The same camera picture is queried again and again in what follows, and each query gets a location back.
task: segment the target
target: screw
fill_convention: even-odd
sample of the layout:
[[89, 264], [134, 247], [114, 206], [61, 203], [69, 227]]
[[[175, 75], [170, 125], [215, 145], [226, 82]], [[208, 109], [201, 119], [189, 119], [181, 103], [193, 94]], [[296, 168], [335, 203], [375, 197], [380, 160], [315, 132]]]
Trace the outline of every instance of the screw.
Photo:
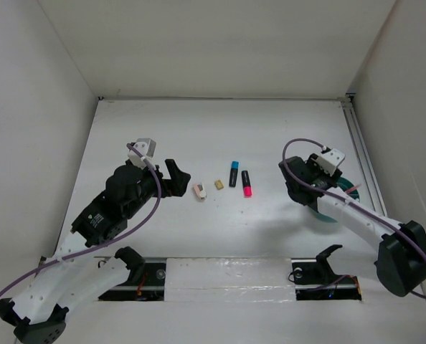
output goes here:
[[163, 280], [165, 278], [165, 270], [164, 269], [157, 270], [156, 277], [158, 280]]
[[302, 277], [302, 269], [300, 267], [296, 267], [294, 270], [294, 277], [301, 278]]

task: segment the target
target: white table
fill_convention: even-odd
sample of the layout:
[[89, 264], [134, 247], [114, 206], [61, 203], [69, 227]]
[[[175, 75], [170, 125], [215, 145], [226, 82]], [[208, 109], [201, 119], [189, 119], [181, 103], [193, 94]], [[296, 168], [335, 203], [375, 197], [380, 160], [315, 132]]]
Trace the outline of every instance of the white table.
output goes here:
[[[162, 200], [152, 220], [118, 247], [130, 245], [146, 257], [314, 257], [342, 244], [330, 262], [338, 273], [359, 276], [364, 301], [96, 302], [68, 325], [59, 343], [113, 338], [120, 343], [426, 343], [425, 301], [389, 294], [375, 276], [372, 248], [348, 229], [317, 220], [287, 195], [278, 168], [283, 146], [291, 138], [313, 138], [346, 154], [344, 176], [363, 183], [361, 202], [371, 206], [340, 102], [100, 101], [60, 241], [123, 164], [126, 143], [145, 137], [157, 142], [154, 160], [163, 172], [164, 159], [174, 158], [192, 182], [204, 183], [208, 196], [198, 201], [189, 189], [180, 199]], [[307, 158], [313, 152], [319, 149], [297, 143], [288, 156]], [[243, 197], [240, 176], [236, 188], [227, 186], [233, 160], [250, 173], [251, 199]], [[225, 185], [220, 191], [213, 184], [218, 178]], [[151, 207], [152, 202], [129, 226]], [[113, 255], [118, 247], [100, 255]]]

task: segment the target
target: white wall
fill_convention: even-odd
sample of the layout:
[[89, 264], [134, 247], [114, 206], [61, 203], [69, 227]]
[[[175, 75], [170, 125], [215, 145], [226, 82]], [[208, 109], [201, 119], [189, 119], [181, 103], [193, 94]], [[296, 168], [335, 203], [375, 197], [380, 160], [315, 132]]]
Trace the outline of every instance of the white wall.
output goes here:
[[426, 0], [398, 2], [360, 80], [354, 104], [387, 209], [426, 228]]
[[96, 95], [343, 97], [395, 0], [39, 0]]
[[95, 106], [40, 5], [0, 0], [0, 289], [52, 253]]

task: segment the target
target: green bowl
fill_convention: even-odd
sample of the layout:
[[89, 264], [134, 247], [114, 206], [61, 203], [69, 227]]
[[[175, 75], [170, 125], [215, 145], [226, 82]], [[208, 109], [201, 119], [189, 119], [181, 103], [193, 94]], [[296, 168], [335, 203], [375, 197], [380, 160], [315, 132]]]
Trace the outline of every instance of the green bowl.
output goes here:
[[[353, 187], [354, 187], [354, 184], [353, 184], [352, 182], [350, 182], [348, 179], [345, 179], [345, 178], [340, 177], [340, 178], [339, 178], [339, 180], [337, 181], [337, 186], [338, 186], [339, 188], [341, 188], [342, 190], [347, 191], [347, 190], [349, 190], [350, 188], [353, 188]], [[358, 192], [358, 189], [357, 189], [357, 190], [352, 191], [349, 195], [350, 195], [350, 197], [351, 197], [351, 198], [356, 199], [356, 200], [358, 200], [358, 201], [359, 201], [359, 192]], [[315, 215], [315, 217], [316, 217], [318, 220], [320, 220], [320, 221], [328, 222], [328, 223], [330, 223], [330, 224], [334, 224], [334, 223], [336, 223], [336, 222], [337, 222], [337, 221], [336, 221], [335, 219], [333, 219], [332, 217], [329, 217], [329, 216], [326, 216], [326, 215], [320, 214], [320, 213], [318, 213], [318, 212], [314, 211], [312, 208], [309, 208], [309, 209], [312, 211], [312, 213]]]

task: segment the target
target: robotic arm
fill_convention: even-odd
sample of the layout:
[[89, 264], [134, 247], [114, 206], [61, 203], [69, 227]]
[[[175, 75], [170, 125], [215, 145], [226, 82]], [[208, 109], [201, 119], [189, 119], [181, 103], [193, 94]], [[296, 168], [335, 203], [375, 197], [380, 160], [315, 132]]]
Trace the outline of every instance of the robotic arm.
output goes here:
[[108, 178], [105, 190], [73, 221], [71, 232], [44, 263], [52, 266], [41, 269], [21, 294], [0, 300], [0, 318], [15, 327], [21, 343], [53, 343], [74, 309], [96, 300], [111, 287], [141, 277], [144, 259], [125, 247], [94, 274], [76, 280], [90, 254], [112, 244], [127, 228], [127, 221], [151, 197], [158, 196], [159, 187], [161, 198], [181, 197], [186, 192], [191, 176], [180, 171], [174, 160], [165, 160], [171, 179], [163, 179], [158, 166], [150, 170], [155, 146], [151, 139], [131, 143], [126, 164]]
[[[296, 141], [319, 145], [321, 154], [311, 154], [307, 161], [298, 156], [285, 158], [286, 148]], [[426, 280], [425, 230], [414, 221], [403, 224], [380, 216], [344, 193], [337, 186], [342, 174], [339, 165], [344, 159], [339, 150], [315, 141], [290, 141], [279, 163], [288, 195], [295, 202], [337, 220], [378, 251], [375, 265], [379, 281], [392, 294], [404, 297]]]

